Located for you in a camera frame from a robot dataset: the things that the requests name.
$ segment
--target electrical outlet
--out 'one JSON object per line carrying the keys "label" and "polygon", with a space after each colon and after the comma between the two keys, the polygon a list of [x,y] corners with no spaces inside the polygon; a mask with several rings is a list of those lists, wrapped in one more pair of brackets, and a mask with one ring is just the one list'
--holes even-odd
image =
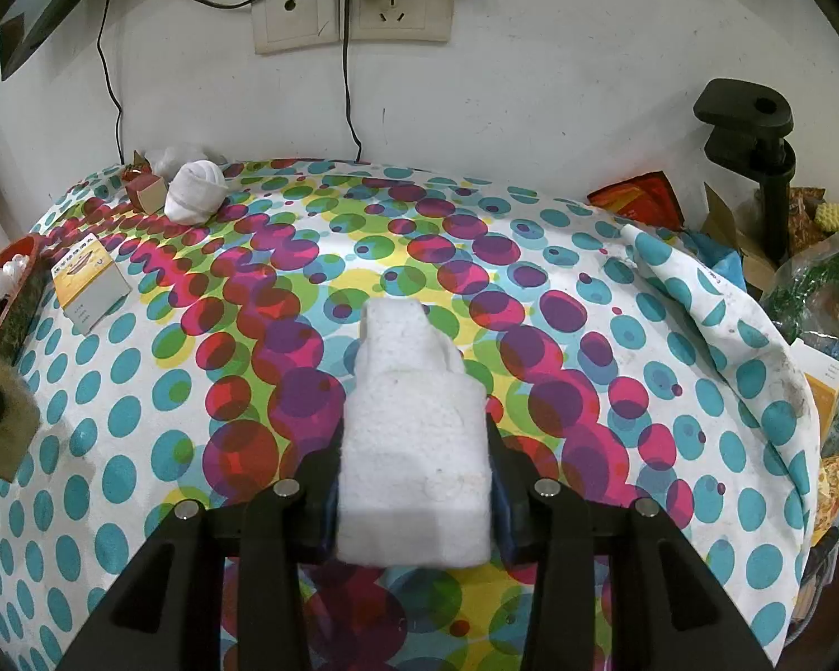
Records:
{"label": "electrical outlet", "polygon": [[351,0],[351,40],[447,42],[454,0]]}
{"label": "electrical outlet", "polygon": [[255,53],[339,41],[339,0],[260,0],[251,13]]}

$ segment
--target red packet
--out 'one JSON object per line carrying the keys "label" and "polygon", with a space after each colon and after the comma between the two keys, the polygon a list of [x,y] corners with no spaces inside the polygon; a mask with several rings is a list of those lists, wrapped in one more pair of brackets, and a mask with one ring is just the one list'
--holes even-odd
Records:
{"label": "red packet", "polygon": [[684,214],[663,172],[651,172],[588,194],[588,201],[613,214],[672,231],[684,228]]}

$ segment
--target pink circle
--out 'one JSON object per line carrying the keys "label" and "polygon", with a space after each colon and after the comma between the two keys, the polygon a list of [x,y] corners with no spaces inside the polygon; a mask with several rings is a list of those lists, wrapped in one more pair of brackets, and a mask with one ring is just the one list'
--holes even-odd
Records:
{"label": "pink circle", "polygon": [[637,451],[640,452],[640,459],[659,471],[670,469],[677,459],[675,439],[664,424],[647,426],[640,433]]}

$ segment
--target rolled white sock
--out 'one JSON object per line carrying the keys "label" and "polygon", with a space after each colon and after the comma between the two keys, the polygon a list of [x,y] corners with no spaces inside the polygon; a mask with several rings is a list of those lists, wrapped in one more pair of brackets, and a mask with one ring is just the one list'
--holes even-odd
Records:
{"label": "rolled white sock", "polygon": [[488,562],[484,386],[416,300],[368,300],[361,332],[357,386],[345,402],[338,558],[375,567]]}
{"label": "rolled white sock", "polygon": [[164,215],[177,224],[204,224],[227,196],[224,172],[210,160],[181,166],[168,185]]}

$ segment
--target polka dot tablecloth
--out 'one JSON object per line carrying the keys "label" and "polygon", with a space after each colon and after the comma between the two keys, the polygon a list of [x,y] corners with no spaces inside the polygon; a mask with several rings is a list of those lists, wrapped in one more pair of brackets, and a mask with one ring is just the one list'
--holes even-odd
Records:
{"label": "polka dot tablecloth", "polygon": [[[22,671],[55,667],[181,498],[248,500],[327,443],[374,295],[427,306],[543,475],[602,502],[655,498],[779,656],[818,431],[752,300],[632,224],[521,187],[322,160],[225,175],[206,227],[133,212],[117,169],[35,227],[52,258],[98,235],[133,290],[82,336],[48,288],[21,352],[43,424],[15,482],[0,480],[0,646]],[[219,665],[233,671],[237,564],[225,572]],[[518,669],[534,574],[497,558],[305,568],[315,667]],[[605,563],[596,580],[602,669]]]}

